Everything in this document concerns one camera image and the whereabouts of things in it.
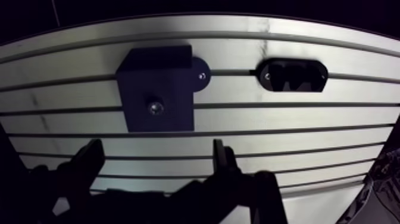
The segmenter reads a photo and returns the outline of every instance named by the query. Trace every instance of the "dark background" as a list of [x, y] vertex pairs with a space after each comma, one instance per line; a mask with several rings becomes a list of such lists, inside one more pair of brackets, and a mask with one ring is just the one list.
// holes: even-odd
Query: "dark background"
[[100, 20], [200, 12], [295, 17], [400, 39], [400, 0], [8, 0], [1, 5], [0, 44]]

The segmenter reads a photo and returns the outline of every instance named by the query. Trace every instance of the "screw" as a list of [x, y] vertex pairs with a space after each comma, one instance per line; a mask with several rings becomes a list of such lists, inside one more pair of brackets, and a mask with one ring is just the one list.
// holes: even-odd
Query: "screw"
[[199, 74], [199, 79], [205, 79], [205, 74], [204, 73], [200, 73]]
[[267, 79], [267, 80], [270, 80], [271, 75], [269, 73], [267, 73], [267, 74], [265, 74], [264, 78]]
[[160, 102], [151, 102], [148, 110], [152, 115], [160, 115], [164, 112], [164, 106]]

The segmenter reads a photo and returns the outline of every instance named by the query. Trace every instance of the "black plastic mount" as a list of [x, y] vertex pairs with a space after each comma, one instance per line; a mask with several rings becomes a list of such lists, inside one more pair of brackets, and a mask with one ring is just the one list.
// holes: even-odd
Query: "black plastic mount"
[[322, 92], [328, 70], [319, 61], [271, 58], [257, 68], [260, 84], [269, 91]]
[[116, 76], [129, 132], [194, 130], [193, 93], [211, 79], [190, 45], [132, 49]]

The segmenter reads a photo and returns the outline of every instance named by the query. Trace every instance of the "black oval holder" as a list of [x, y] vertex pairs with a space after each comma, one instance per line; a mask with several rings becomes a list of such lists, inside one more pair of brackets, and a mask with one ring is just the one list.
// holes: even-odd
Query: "black oval holder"
[[257, 68], [264, 89], [274, 92], [322, 92], [329, 74], [316, 60], [271, 58]]

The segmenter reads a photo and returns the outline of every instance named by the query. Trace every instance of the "slatwall panel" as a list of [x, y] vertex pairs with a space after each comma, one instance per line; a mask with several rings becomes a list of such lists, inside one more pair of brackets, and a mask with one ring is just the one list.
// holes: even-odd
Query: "slatwall panel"
[[212, 70], [253, 70], [263, 58], [270, 57], [316, 59], [330, 73], [351, 76], [396, 79], [396, 71], [400, 69], [400, 58], [335, 46], [249, 39], [185, 39], [93, 46], [0, 64], [4, 76], [0, 87], [114, 74], [132, 48], [182, 43], [191, 44], [193, 54], [205, 60]]
[[[128, 133], [116, 69], [132, 48], [182, 43], [212, 73], [193, 96], [195, 130]], [[212, 140], [220, 138], [243, 172], [274, 171], [283, 194], [342, 186], [284, 200], [290, 224], [333, 223], [362, 187], [349, 185], [364, 179], [399, 116], [399, 56], [395, 40], [275, 18], [96, 24], [0, 48], [0, 122], [30, 169], [54, 169], [101, 138], [106, 163], [96, 192], [173, 192], [203, 180], [213, 172]], [[321, 61], [330, 73], [324, 91], [266, 91], [251, 70], [271, 57]]]

